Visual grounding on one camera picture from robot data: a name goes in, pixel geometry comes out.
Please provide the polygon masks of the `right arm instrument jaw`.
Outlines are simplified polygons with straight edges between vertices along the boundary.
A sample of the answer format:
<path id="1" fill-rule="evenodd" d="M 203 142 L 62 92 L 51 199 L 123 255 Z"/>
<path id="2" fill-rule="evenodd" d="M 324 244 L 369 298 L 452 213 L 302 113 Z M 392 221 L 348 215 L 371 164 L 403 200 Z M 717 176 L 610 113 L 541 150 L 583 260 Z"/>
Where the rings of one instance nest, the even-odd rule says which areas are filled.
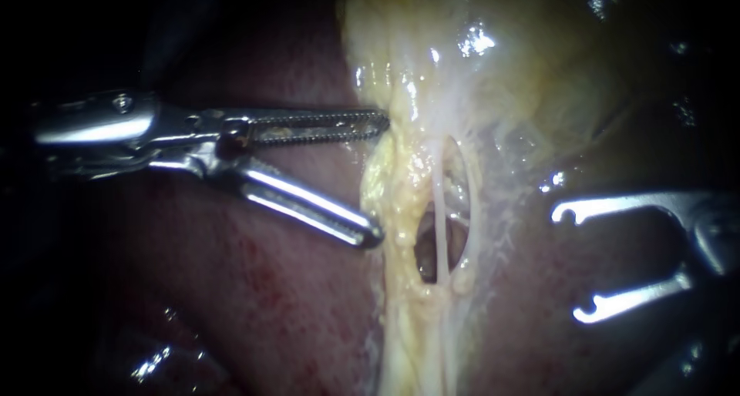
<path id="1" fill-rule="evenodd" d="M 691 211 L 696 206 L 697 193 L 692 192 L 664 191 L 582 198 L 555 204 L 550 213 L 550 221 L 562 223 L 571 215 L 573 224 L 581 225 L 594 217 L 653 208 L 674 217 L 681 225 L 689 225 Z"/>
<path id="2" fill-rule="evenodd" d="M 693 287 L 692 276 L 685 268 L 679 267 L 671 277 L 642 287 L 612 294 L 594 294 L 591 297 L 590 306 L 575 307 L 572 310 L 572 316 L 582 324 L 598 324 L 636 308 L 688 291 Z"/>

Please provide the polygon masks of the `left arm instrument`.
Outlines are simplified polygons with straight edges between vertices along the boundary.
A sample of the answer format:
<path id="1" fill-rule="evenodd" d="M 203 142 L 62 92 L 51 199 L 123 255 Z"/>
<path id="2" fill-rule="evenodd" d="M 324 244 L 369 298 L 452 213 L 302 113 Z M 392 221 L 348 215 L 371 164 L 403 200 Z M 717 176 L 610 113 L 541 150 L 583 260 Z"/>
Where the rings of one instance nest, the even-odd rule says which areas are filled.
<path id="1" fill-rule="evenodd" d="M 33 140 L 54 180 L 97 180 L 145 169 L 183 170 L 201 178 L 225 133 L 224 117 L 164 102 L 153 92 L 121 89 L 67 102 L 39 103 Z"/>

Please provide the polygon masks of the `left arm instrument jaw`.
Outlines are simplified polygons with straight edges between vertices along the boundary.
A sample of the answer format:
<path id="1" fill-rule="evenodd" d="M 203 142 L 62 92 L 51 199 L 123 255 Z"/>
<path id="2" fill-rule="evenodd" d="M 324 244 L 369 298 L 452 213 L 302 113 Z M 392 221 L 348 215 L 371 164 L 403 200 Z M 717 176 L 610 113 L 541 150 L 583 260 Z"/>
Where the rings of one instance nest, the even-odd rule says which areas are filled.
<path id="1" fill-rule="evenodd" d="M 355 249 L 374 249 L 385 238 L 380 224 L 359 209 L 255 157 L 222 162 L 214 170 L 214 184 Z"/>
<path id="2" fill-rule="evenodd" d="M 377 109 L 230 109 L 222 144 L 234 151 L 373 139 L 389 128 Z"/>

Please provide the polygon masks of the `right arm instrument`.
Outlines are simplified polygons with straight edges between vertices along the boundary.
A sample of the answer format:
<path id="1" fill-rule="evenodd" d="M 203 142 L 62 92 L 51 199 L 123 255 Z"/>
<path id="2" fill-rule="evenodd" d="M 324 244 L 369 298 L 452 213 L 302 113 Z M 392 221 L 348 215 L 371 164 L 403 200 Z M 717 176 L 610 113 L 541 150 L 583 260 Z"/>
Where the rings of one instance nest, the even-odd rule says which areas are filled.
<path id="1" fill-rule="evenodd" d="M 693 257 L 683 264 L 683 290 L 738 275 L 739 197 L 722 192 L 685 192 L 688 239 Z"/>

